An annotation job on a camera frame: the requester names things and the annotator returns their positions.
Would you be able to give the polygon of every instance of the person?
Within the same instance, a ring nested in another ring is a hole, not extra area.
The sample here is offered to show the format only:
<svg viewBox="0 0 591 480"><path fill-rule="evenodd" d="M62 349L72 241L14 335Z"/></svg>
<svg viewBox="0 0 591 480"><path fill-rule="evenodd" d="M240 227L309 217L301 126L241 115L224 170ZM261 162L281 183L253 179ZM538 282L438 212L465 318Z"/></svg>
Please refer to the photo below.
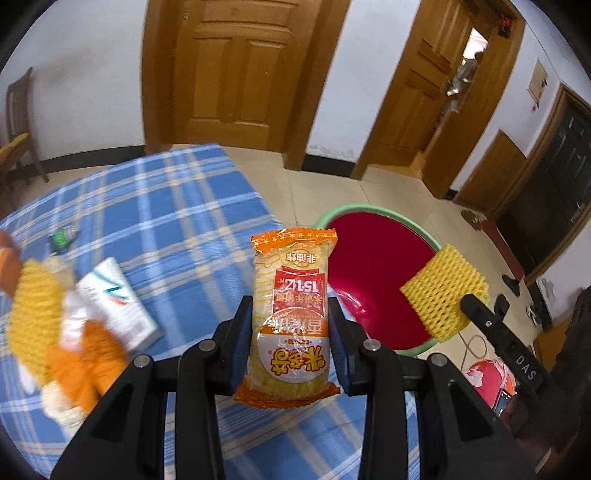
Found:
<svg viewBox="0 0 591 480"><path fill-rule="evenodd" d="M451 80L451 88L447 91L448 96L453 96L445 107L441 110L441 116L448 111L459 112L462 103L466 99L466 93L474 80L478 65L482 62L484 51L478 51L473 59L467 59L463 65L460 65L456 74Z"/></svg>

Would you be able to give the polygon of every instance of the chair backrest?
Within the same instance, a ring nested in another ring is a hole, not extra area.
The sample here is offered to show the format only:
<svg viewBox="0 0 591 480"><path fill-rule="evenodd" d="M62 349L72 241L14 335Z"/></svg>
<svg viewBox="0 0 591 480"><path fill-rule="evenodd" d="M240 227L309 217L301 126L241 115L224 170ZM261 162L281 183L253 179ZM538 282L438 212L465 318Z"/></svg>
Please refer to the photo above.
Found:
<svg viewBox="0 0 591 480"><path fill-rule="evenodd" d="M6 123L9 141L30 132L28 94L33 67L8 86L6 93Z"/></svg>

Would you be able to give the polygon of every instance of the red basin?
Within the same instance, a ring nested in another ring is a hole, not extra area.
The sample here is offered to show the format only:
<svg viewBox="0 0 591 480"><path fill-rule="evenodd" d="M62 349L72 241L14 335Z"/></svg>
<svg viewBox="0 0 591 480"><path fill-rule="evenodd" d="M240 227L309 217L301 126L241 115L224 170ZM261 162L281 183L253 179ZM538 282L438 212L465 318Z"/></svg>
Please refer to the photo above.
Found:
<svg viewBox="0 0 591 480"><path fill-rule="evenodd" d="M342 213L341 207L338 215L319 222L339 238L329 258L330 285L371 338L406 355L426 351L435 340L400 287L435 255L437 242L395 212L351 207L353 212Z"/></svg>

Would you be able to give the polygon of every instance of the cable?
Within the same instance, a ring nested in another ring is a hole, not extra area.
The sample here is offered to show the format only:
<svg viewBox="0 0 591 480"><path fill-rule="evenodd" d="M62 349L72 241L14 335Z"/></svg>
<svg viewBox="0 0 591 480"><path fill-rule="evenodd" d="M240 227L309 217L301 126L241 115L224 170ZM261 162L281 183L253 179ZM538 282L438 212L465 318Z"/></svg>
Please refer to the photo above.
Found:
<svg viewBox="0 0 591 480"><path fill-rule="evenodd" d="M464 339L464 337L462 336L461 332L457 333L460 338L462 339L462 342L464 342L464 345L466 345L466 350L464 351L464 358L462 359L462 366L460 367L460 371L464 371L464 363L466 362L466 357L468 356L468 352L470 352L472 355L474 355L474 357L476 357L478 360L482 360L484 357L486 357L486 354L488 353L488 345L486 344L486 340L484 339L484 337L482 335L472 335L472 337L470 338L470 340L466 341ZM480 340L482 340L482 343L484 343L484 353L482 355L477 355L474 353L474 350L472 350L472 348L470 348L470 344L472 343L472 341L475 338L479 338Z"/></svg>

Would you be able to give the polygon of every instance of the yellow chair cushion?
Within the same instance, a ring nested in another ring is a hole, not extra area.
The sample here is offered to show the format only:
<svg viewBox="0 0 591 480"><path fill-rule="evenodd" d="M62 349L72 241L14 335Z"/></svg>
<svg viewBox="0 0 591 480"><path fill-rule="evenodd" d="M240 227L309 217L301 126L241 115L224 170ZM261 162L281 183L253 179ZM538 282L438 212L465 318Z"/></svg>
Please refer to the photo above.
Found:
<svg viewBox="0 0 591 480"><path fill-rule="evenodd" d="M9 157L12 150L19 147L21 143L23 143L27 138L29 138L29 134L20 134L19 136L15 137L8 145L4 145L0 147L0 165L2 165L6 159Z"/></svg>

